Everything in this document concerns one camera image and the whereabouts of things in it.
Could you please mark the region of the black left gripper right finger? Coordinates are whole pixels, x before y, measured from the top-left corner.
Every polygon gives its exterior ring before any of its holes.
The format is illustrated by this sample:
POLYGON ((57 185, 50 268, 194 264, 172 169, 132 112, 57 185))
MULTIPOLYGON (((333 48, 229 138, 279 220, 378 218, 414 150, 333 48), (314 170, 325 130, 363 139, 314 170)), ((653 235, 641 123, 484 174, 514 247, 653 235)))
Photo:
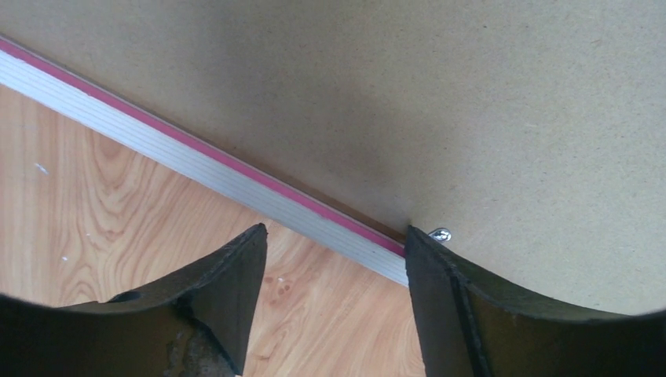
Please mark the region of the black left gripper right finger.
POLYGON ((415 227, 404 245, 428 376, 662 376, 665 313, 628 316, 530 291, 415 227))

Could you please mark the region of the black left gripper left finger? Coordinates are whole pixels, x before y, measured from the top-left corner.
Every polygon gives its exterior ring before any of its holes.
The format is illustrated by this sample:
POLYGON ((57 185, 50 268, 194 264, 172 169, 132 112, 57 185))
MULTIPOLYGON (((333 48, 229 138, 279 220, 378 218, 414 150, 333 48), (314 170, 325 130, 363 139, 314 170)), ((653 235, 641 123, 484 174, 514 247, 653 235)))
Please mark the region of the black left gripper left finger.
POLYGON ((107 302, 1 297, 4 376, 242 375, 267 257, 251 226, 220 249, 107 302))

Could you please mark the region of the brown cardboard backing board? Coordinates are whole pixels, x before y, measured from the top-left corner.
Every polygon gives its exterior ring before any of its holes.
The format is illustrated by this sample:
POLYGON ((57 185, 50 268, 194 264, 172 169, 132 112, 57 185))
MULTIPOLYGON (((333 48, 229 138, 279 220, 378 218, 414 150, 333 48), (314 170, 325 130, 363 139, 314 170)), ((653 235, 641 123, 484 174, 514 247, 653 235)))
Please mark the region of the brown cardboard backing board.
POLYGON ((4 1, 1 32, 379 229, 665 306, 662 1, 4 1))

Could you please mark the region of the wooden picture frame pink inlay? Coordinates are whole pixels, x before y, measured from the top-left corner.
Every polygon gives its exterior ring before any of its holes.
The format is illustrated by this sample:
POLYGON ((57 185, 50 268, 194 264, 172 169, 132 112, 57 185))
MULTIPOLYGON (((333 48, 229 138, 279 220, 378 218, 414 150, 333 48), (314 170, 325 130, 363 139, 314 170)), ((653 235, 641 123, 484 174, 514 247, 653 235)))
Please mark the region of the wooden picture frame pink inlay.
POLYGON ((1 83, 398 284, 408 283, 402 243, 6 37, 1 83))

